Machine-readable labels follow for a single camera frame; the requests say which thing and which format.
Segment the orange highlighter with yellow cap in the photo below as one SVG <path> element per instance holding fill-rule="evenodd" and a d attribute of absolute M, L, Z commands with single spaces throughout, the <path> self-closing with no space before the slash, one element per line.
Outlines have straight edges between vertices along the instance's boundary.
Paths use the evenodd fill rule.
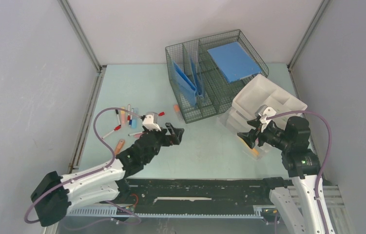
<path fill-rule="evenodd" d="M 127 123 L 127 116 L 126 116 L 126 112 L 123 110 L 125 109 L 125 107 L 121 107 L 120 112 L 120 119 L 121 119 L 121 126 L 124 127 Z"/>

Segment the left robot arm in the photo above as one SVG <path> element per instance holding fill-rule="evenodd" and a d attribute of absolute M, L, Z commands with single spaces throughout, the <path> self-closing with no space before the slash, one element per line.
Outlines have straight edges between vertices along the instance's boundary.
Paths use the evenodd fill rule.
<path fill-rule="evenodd" d="M 145 130 L 129 148 L 101 165 L 66 175 L 49 172 L 31 194 L 37 221 L 47 227 L 77 208 L 105 200 L 128 201 L 125 179 L 140 172 L 161 147 L 179 145 L 184 131 L 166 123 L 160 131 Z"/>

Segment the blue folder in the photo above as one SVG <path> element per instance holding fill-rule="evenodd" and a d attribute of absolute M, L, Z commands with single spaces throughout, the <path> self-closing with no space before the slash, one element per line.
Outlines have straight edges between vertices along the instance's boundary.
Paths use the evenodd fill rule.
<path fill-rule="evenodd" d="M 204 95 L 205 95 L 204 81 L 203 81 L 201 74 L 199 72 L 197 72 L 196 65 L 191 57 L 190 57 L 190 65 L 191 65 L 192 75 L 193 75 L 193 79 L 194 79 L 194 84 L 196 86 L 197 94 L 201 99 L 203 99 Z"/>
<path fill-rule="evenodd" d="M 173 77 L 179 87 L 180 92 L 182 93 L 186 101 L 192 107 L 195 107 L 197 104 L 197 89 L 195 85 L 174 61 L 172 61 L 172 67 Z"/>
<path fill-rule="evenodd" d="M 262 74 L 262 69 L 238 42 L 214 47 L 207 52 L 228 83 Z"/>

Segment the pink highlighter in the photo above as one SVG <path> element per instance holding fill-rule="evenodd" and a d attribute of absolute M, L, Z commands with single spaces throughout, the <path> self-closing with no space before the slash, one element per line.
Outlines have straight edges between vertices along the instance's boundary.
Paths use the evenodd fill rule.
<path fill-rule="evenodd" d="M 134 135 L 134 138 L 140 138 L 143 135 L 143 133 L 138 133 L 136 135 Z"/>

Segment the blue highlighter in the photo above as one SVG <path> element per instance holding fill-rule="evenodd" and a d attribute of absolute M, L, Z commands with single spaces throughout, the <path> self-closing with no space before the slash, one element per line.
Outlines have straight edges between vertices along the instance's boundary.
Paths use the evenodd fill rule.
<path fill-rule="evenodd" d="M 138 108 L 133 108 L 133 113 L 138 114 Z M 135 115 L 132 115 L 132 120 L 130 121 L 131 123 L 131 128 L 135 129 L 137 126 L 137 121 L 138 121 L 138 117 Z"/>

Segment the white plastic drawer organizer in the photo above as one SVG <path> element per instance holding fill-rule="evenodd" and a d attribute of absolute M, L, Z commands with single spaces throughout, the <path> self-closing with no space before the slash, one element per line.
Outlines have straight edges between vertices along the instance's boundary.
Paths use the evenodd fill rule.
<path fill-rule="evenodd" d="M 249 132 L 248 120 L 289 111 L 306 110 L 307 105 L 263 75 L 257 75 L 235 96 L 231 107 L 218 118 L 232 134 Z"/>

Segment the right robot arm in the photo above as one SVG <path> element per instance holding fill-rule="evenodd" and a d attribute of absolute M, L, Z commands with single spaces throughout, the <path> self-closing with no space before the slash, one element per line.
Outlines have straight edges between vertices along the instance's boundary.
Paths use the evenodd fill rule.
<path fill-rule="evenodd" d="M 247 122 L 247 133 L 237 135 L 251 148 L 271 145 L 281 151 L 282 163 L 300 199 L 297 207 L 283 179 L 266 178 L 260 199 L 274 204 L 288 231 L 293 234 L 333 234 L 335 232 L 324 197 L 321 165 L 318 156 L 308 147 L 309 122 L 298 116 L 289 117 L 285 129 L 273 121 L 257 117 Z"/>

